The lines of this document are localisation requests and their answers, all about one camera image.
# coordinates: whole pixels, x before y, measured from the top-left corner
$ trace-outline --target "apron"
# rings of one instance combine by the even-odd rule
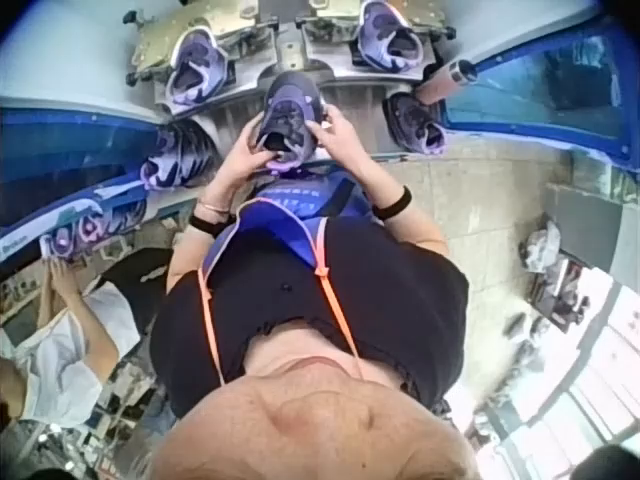
[[[324,176],[312,175],[305,180],[278,180],[259,190],[256,195],[238,207],[236,222],[216,238],[198,270],[203,321],[220,385],[224,385],[225,381],[211,308],[213,292],[207,287],[207,279],[233,237],[253,228],[269,230],[313,269],[340,331],[356,358],[357,370],[362,378],[360,355],[340,301],[329,281],[325,231],[329,217],[355,216],[373,221],[371,204],[358,183],[344,170],[334,170]]]

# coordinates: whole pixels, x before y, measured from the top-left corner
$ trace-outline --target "woman's left hand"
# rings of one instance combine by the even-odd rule
[[[247,181],[252,172],[277,156],[276,152],[268,150],[254,152],[251,144],[251,134],[262,120],[262,115],[258,114],[244,126],[220,170],[205,188],[202,197],[204,202],[215,205],[220,200],[226,201],[227,197],[232,196]]]

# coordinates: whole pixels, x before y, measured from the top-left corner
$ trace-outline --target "bracelet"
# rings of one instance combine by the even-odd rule
[[[378,208],[374,205],[372,208],[373,214],[383,222],[386,220],[389,220],[390,218],[395,217],[400,212],[402,212],[405,208],[407,208],[411,203],[412,198],[413,197],[411,196],[411,191],[405,185],[404,192],[402,193],[402,196],[397,202],[385,208]]]
[[[208,211],[213,212],[213,213],[217,213],[218,215],[229,215],[229,213],[231,212],[231,208],[216,207],[215,205],[210,205],[208,203],[204,203],[200,199],[198,199],[198,201],[196,202],[196,205],[200,205],[205,210],[208,210]]]
[[[212,237],[217,237],[222,233],[222,231],[231,225],[232,217],[228,220],[220,223],[211,223],[206,220],[202,220],[201,218],[196,217],[194,214],[191,214],[189,217],[189,225],[191,225],[196,230],[200,230],[201,232],[208,233]]]

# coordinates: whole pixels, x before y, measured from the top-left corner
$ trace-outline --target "white shirt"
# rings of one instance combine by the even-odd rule
[[[105,283],[85,296],[84,301],[118,348],[118,359],[140,341],[131,307],[112,283]],[[2,353],[27,379],[21,420],[57,423],[70,428],[89,418],[102,384],[83,361],[87,341],[82,327],[68,309],[62,310],[15,350]]]

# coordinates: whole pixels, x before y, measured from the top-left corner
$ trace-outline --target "nose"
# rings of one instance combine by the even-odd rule
[[[274,412],[273,422],[286,435],[339,441],[371,430],[373,418],[366,403],[337,392],[320,391],[283,403]]]

